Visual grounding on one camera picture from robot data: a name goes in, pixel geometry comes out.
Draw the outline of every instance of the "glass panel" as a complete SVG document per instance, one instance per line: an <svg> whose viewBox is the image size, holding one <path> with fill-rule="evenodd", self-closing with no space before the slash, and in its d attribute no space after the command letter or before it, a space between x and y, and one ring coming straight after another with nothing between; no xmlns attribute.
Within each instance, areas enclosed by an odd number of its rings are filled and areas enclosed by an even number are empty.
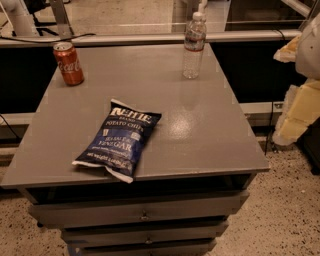
<svg viewBox="0 0 320 256"><path fill-rule="evenodd" d="M199 2L206 0L61 0L75 35L142 35L183 33ZM25 5L31 36L55 36L56 24L49 0L0 0ZM298 29L317 0L208 0L208 33L243 30ZM17 20L8 22L0 11L2 36L12 36Z"/></svg>
<svg viewBox="0 0 320 256"><path fill-rule="evenodd" d="M226 31L298 29L314 0L232 0Z"/></svg>

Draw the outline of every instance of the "bottle cap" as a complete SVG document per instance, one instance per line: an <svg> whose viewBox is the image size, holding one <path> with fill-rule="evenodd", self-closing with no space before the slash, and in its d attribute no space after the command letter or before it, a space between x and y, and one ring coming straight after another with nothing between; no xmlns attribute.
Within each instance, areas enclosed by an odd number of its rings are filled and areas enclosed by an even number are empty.
<svg viewBox="0 0 320 256"><path fill-rule="evenodd" d="M195 12L192 15L192 19L194 20L201 20L203 18L203 13L201 12Z"/></svg>

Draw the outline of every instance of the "terrazzo floor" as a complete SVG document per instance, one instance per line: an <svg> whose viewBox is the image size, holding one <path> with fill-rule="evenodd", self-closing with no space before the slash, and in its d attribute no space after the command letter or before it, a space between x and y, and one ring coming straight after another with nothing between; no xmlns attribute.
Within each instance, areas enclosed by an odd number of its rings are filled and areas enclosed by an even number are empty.
<svg viewBox="0 0 320 256"><path fill-rule="evenodd" d="M264 148L264 138L258 140ZM257 175L248 200L205 256L320 255L320 176L311 174L296 145L268 149L266 157L271 170ZM5 170L0 167L0 179ZM37 227L29 205L19 195L0 194L1 255L69 255L59 231Z"/></svg>

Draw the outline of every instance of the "black cable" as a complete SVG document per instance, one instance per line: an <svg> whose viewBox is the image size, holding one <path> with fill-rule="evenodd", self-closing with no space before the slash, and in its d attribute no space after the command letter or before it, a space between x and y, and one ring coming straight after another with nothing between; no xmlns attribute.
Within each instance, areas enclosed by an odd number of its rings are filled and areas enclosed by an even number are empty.
<svg viewBox="0 0 320 256"><path fill-rule="evenodd" d="M8 128L11 130L11 132L16 136L16 139L21 140L21 138L18 136L18 134L16 134L15 131L12 129L11 125L8 124L7 120L3 117L3 115L0 114L0 117L1 117L2 120L6 123L6 125L7 125Z"/></svg>
<svg viewBox="0 0 320 256"><path fill-rule="evenodd" d="M285 38L284 34L282 33L282 31L279 29L275 29L275 31L277 31L281 34L282 42L283 42L283 45L285 46L286 45L286 38ZM277 68L276 78L279 78L279 65ZM264 146L264 154L265 155L267 155L267 148L268 148L268 144L269 144L269 140L270 140L270 135L272 135L274 132L274 128L272 128L272 120L273 120L273 116L274 116L274 106L273 106L274 100L273 100L273 98L274 98L274 86L272 88L271 114L270 114L269 125L268 125L269 132L266 136L266 141L265 141L265 146ZM272 148L273 152L278 152L278 150L273 142L271 142L271 148Z"/></svg>
<svg viewBox="0 0 320 256"><path fill-rule="evenodd" d="M5 37L5 36L0 36L0 39L4 40L9 40L9 41L17 41L17 42L24 42L24 43L38 43L38 44L48 44L48 43L57 43L57 42L64 42L64 41L69 41L72 39L76 39L79 37L85 37L85 36L94 36L94 33L86 33L86 34L81 34L79 36L72 36L64 39L58 39L58 40L52 40L52 41L33 41L33 40L25 40L25 39L18 39L14 37Z"/></svg>

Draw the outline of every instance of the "table top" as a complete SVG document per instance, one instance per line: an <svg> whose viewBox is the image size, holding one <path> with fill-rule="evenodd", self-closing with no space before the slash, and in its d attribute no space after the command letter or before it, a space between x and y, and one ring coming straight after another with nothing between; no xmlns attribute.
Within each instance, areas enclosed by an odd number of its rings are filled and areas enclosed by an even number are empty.
<svg viewBox="0 0 320 256"><path fill-rule="evenodd" d="M78 48L85 81L67 86L56 71L1 186L117 182L103 168L71 164L95 137L113 98L162 113L136 181L267 171L210 46L195 80L182 76L183 50L183 45Z"/></svg>

